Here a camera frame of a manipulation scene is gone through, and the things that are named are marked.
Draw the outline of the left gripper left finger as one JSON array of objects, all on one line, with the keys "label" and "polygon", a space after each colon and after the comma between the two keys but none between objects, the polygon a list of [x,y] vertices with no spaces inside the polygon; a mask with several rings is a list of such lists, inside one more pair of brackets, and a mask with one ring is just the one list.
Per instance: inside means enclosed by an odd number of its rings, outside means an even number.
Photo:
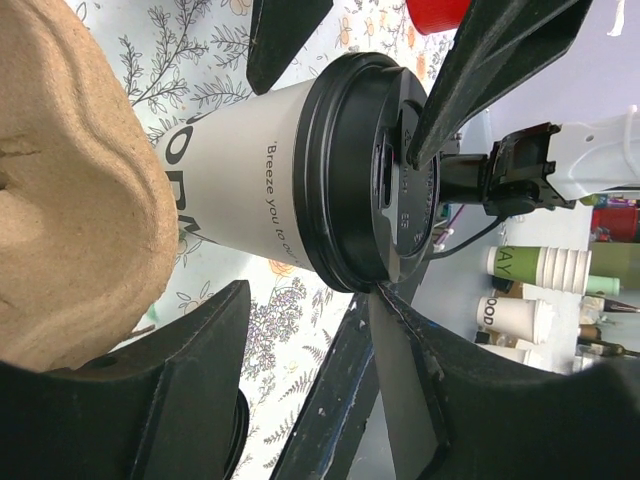
[{"label": "left gripper left finger", "polygon": [[79,369],[1,367],[5,479],[222,479],[250,313],[234,281]]}]

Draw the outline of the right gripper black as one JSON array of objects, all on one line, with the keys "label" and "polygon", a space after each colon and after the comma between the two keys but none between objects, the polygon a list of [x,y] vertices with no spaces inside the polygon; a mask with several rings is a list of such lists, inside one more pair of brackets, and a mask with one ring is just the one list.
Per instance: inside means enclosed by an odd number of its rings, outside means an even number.
[{"label": "right gripper black", "polygon": [[[408,149],[422,169],[471,117],[566,54],[590,0],[473,1],[429,93]],[[489,216],[573,209],[550,183],[547,159],[561,127],[543,123],[496,141],[488,154],[442,154],[439,200],[481,205]]]}]

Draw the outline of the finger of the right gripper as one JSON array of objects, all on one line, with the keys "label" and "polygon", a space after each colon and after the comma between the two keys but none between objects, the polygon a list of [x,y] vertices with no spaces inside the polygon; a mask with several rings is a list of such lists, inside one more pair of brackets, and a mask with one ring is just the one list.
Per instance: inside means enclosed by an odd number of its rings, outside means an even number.
[{"label": "finger of the right gripper", "polygon": [[256,0],[251,13],[247,81],[267,93],[330,12],[332,0]]}]

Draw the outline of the black plastic cup lid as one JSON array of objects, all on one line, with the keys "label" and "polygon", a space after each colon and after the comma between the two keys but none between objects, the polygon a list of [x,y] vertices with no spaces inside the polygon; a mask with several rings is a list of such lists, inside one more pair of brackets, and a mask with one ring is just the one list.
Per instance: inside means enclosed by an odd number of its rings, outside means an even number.
[{"label": "black plastic cup lid", "polygon": [[408,150],[425,106],[418,78],[377,52],[348,53],[312,82],[293,156],[293,200],[311,268],[332,289],[408,279],[431,242],[439,165]]}]

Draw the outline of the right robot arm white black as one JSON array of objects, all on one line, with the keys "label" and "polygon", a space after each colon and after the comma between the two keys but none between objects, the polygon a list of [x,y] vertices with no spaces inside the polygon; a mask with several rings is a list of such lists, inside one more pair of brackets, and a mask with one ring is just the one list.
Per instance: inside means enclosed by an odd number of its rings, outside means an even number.
[{"label": "right robot arm white black", "polygon": [[[477,204],[498,218],[570,208],[639,178],[636,110],[596,124],[543,123],[513,132],[489,154],[449,154],[445,145],[482,109],[564,55],[589,10],[586,1],[462,1],[452,49],[419,117],[399,137],[411,179],[434,176],[445,203]],[[304,103],[294,148],[293,196],[309,214],[341,205],[383,208],[391,197],[387,154],[349,127],[367,102],[380,103],[394,62],[351,53],[331,63]]]}]

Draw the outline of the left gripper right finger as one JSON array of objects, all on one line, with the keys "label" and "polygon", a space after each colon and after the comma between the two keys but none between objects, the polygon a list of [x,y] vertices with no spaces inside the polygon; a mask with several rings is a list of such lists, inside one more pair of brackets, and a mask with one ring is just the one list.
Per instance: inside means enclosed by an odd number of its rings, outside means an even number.
[{"label": "left gripper right finger", "polygon": [[489,352],[386,287],[368,300],[400,479],[635,479],[639,364],[562,375]]}]

